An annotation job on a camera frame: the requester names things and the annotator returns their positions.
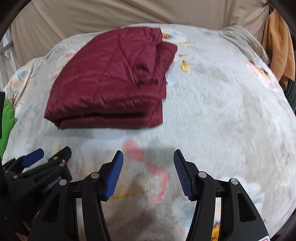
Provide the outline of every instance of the white blanket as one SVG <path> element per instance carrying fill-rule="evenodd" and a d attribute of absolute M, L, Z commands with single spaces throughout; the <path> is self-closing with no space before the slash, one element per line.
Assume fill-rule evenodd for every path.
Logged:
<path fill-rule="evenodd" d="M 69 146 L 69 168 L 80 180 L 122 150 L 115 194 L 103 203 L 112 239 L 177 241 L 185 240 L 195 207 L 184 196 L 173 164 L 174 151 L 181 149 L 186 160 L 213 178 L 237 178 L 273 236 L 295 209 L 296 119 L 263 48 L 239 26 L 222 31 L 147 26 L 160 26 L 165 40 L 178 45 L 167 73 L 161 126 L 58 130 L 43 118 L 56 76 L 98 33 L 77 35 L 29 62 L 5 88 L 18 121 L 4 162 L 38 148 L 48 158 Z M 216 228 L 219 210 L 217 204 Z"/>

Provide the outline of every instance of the folded maroon jacket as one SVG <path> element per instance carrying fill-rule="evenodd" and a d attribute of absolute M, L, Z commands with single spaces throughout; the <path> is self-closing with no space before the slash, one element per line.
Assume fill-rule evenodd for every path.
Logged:
<path fill-rule="evenodd" d="M 165 73 L 177 46 L 159 28 L 122 28 L 86 44 L 53 84 L 44 117 L 58 128 L 141 128 L 162 123 Z"/>

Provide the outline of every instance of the ribbed blue pad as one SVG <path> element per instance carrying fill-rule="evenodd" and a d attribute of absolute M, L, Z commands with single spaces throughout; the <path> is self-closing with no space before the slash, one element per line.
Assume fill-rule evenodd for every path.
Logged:
<path fill-rule="evenodd" d="M 115 187 L 116 187 L 122 166 L 123 166 L 123 153 L 120 152 L 120 154 L 114 160 L 112 169 L 106 180 L 106 190 L 104 194 L 106 200 L 109 200 L 109 198 L 114 194 Z"/>
<path fill-rule="evenodd" d="M 177 151 L 174 152 L 174 164 L 178 173 L 178 177 L 179 177 L 184 195 L 187 196 L 188 199 L 190 200 L 193 195 L 192 183 Z"/>
<path fill-rule="evenodd" d="M 24 159 L 22 160 L 22 166 L 23 167 L 29 167 L 33 165 L 35 162 L 39 161 L 44 157 L 44 151 L 39 148 L 38 150 L 24 156 Z"/>

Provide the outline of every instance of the hanging orange cloth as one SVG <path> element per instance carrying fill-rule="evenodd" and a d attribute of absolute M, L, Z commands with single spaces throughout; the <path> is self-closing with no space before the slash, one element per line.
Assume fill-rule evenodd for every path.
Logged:
<path fill-rule="evenodd" d="M 295 80 L 295 58 L 288 25 L 276 10 L 267 18 L 262 46 L 271 61 L 270 69 L 286 90 L 288 79 Z"/>

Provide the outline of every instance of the green cloth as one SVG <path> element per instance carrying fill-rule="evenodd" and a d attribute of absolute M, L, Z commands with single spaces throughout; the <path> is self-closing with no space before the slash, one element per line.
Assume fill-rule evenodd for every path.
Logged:
<path fill-rule="evenodd" d="M 15 111 L 7 99 L 4 101 L 2 114 L 2 138 L 0 139 L 0 156 L 3 157 L 7 146 L 10 131 L 14 127 L 17 119 L 15 118 Z"/>

